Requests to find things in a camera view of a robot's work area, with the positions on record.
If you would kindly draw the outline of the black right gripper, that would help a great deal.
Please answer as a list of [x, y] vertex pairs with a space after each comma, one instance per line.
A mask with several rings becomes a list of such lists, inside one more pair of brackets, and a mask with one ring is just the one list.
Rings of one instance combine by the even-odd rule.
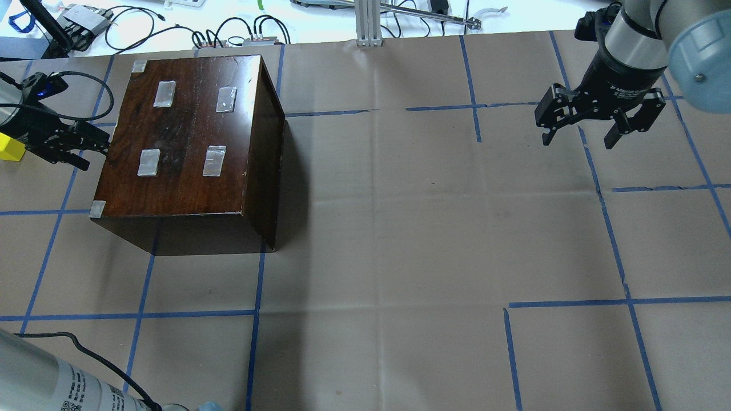
[[574, 89], [559, 83], [548, 91], [535, 109], [535, 124], [545, 128], [544, 146], [550, 145], [558, 130], [580, 120], [613, 120], [604, 137], [612, 149], [624, 135], [646, 132], [665, 108], [662, 91], [654, 84], [660, 68], [631, 68], [604, 52], [597, 52]]

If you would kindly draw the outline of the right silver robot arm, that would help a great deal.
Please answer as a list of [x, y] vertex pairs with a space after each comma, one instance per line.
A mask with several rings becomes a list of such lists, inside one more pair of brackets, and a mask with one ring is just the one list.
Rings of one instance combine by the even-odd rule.
[[649, 130], [665, 105], [653, 88], [669, 69], [686, 100], [706, 112], [729, 112], [729, 2], [625, 1], [590, 11], [575, 38], [598, 49], [576, 88], [554, 83], [535, 109], [545, 132], [580, 120], [613, 120], [605, 147]]

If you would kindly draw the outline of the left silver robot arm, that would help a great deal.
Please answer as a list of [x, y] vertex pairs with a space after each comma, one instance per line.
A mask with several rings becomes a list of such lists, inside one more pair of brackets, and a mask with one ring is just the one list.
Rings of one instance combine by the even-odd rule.
[[94, 357], [119, 377], [125, 372], [81, 345], [71, 333], [16, 334], [2, 330], [3, 410], [185, 410], [181, 404], [158, 404], [100, 380], [30, 343], [33, 338], [66, 337], [82, 353]]

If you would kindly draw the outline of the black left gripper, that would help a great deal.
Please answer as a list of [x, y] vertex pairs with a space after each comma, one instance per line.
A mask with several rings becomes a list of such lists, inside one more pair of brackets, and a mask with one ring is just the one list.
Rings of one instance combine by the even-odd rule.
[[13, 107], [6, 119], [6, 135], [23, 143], [25, 149], [50, 163], [63, 162], [88, 171], [90, 162], [73, 150], [107, 154], [110, 134], [85, 120], [66, 124], [58, 115], [34, 107]]

